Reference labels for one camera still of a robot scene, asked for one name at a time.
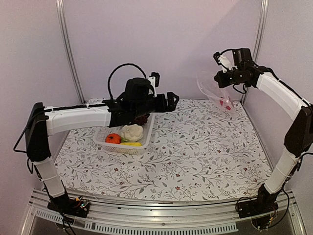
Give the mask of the clear zip top bag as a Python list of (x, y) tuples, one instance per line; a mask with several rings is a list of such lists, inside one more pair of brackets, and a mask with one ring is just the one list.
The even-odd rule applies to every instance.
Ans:
[(198, 72), (196, 74), (196, 82), (201, 93), (203, 93), (210, 101), (214, 102), (219, 109), (223, 111), (229, 111), (221, 107), (219, 101), (223, 99), (224, 101), (227, 101), (232, 108), (229, 112), (235, 111), (233, 101), (227, 89), (219, 88), (218, 83), (214, 80), (213, 76), (211, 76), (209, 72)]

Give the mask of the red toy pepper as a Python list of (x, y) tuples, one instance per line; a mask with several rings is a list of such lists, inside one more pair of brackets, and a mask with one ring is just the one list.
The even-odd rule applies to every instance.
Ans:
[(223, 109), (225, 109), (225, 110), (229, 110), (230, 111), (232, 109), (231, 106), (229, 105), (229, 103), (227, 101), (224, 101), (223, 99), (221, 99), (219, 101), (219, 103), (220, 103), (221, 107)]

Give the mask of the white toy cauliflower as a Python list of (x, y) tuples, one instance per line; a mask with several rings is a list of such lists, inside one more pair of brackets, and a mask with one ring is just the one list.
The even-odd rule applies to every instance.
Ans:
[(123, 142), (137, 142), (143, 138), (143, 127), (137, 124), (122, 127), (120, 136)]

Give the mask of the white perforated plastic basket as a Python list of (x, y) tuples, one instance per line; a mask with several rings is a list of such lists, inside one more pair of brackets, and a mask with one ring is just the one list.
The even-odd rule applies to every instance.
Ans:
[(150, 142), (154, 120), (155, 114), (152, 113), (142, 126), (131, 124), (98, 128), (93, 141), (107, 152), (141, 155)]

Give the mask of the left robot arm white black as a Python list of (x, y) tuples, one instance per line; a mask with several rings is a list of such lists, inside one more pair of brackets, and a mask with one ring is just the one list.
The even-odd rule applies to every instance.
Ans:
[(51, 161), (48, 137), (60, 132), (89, 127), (118, 127), (133, 124), (150, 113), (172, 112), (179, 96), (173, 92), (157, 94), (152, 78), (133, 78), (117, 99), (99, 104), (64, 107), (45, 107), (35, 103), (27, 124), (20, 135), (25, 138), (23, 151), (34, 164), (54, 205), (61, 212), (69, 212), (73, 203), (65, 196), (66, 190)]

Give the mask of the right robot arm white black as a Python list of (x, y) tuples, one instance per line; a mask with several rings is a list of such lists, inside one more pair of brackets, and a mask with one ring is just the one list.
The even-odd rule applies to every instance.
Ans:
[(245, 69), (223, 69), (217, 72), (214, 80), (220, 88), (244, 84), (263, 92), (285, 113), (283, 120), (289, 123), (281, 157), (270, 177), (259, 188), (257, 199), (253, 202), (255, 212), (264, 213), (293, 176), (303, 155), (313, 143), (313, 105), (268, 67), (254, 65)]

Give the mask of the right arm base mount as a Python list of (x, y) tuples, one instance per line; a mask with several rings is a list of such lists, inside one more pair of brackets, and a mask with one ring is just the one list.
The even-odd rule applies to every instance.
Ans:
[(256, 217), (250, 220), (252, 226), (256, 230), (258, 231), (268, 230), (280, 224), (280, 222), (284, 220), (284, 218), (287, 215), (287, 212), (289, 211), (291, 200), (289, 195), (285, 191), (283, 192), (287, 197), (287, 208), (284, 214), (281, 216), (281, 218), (276, 221), (276, 223), (274, 223), (274, 221), (278, 217), (278, 204), (275, 201), (273, 206), (261, 206), (261, 208), (258, 209), (257, 207), (259, 204), (256, 202), (257, 201), (256, 199), (252, 200), (249, 197), (241, 197), (237, 200), (235, 204), (235, 211), (238, 213), (239, 218), (253, 217), (257, 215), (262, 215), (264, 213), (273, 212), (273, 215), (269, 214), (267, 216)]

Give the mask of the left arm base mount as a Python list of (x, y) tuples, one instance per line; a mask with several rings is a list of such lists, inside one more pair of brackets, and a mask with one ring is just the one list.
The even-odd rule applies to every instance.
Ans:
[(82, 196), (71, 199), (67, 194), (64, 194), (56, 198), (50, 197), (47, 208), (63, 215), (87, 218), (90, 209), (90, 200), (83, 199)]

